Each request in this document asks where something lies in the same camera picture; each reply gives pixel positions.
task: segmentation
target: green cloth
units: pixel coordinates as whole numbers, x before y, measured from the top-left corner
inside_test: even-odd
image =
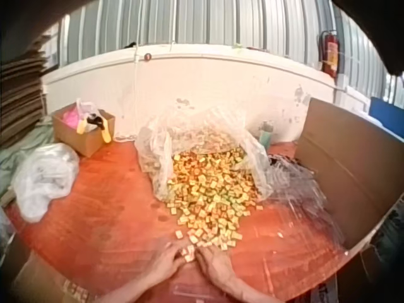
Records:
[[[53,143],[52,118],[45,116],[19,142],[0,150],[0,196],[7,190],[19,164],[36,148]]]

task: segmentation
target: orange table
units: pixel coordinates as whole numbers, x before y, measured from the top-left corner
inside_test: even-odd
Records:
[[[275,146],[293,155],[293,143]],[[174,238],[177,219],[153,197],[133,143],[113,143],[81,159],[72,192],[54,200],[45,217],[25,223],[8,210],[25,242],[66,278],[94,294],[136,276],[159,245]],[[312,222],[280,205],[241,220],[243,240],[230,251],[236,273],[258,290],[288,300],[331,276],[350,258]],[[211,286],[195,263],[158,285],[148,302],[219,302],[230,299]]]

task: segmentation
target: pink item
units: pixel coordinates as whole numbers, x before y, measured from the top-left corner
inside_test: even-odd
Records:
[[[63,113],[63,122],[73,129],[77,129],[78,125],[78,111],[77,107]]]

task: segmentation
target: white wall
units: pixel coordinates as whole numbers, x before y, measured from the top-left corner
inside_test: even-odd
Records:
[[[80,97],[114,114],[118,136],[137,134],[167,106],[242,108],[254,134],[275,123],[276,141],[299,137],[309,97],[334,99],[327,74],[290,59],[224,45],[147,45],[91,57],[44,76],[48,112]],[[151,61],[144,61],[146,53]]]
[[[339,74],[337,83],[335,104],[351,112],[369,112],[369,107],[371,106],[370,98],[349,86],[346,75]]]

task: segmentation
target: fire extinguisher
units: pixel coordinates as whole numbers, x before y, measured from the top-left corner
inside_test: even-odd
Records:
[[[336,78],[338,69],[338,38],[332,32],[325,30],[320,35],[321,58],[323,72]]]

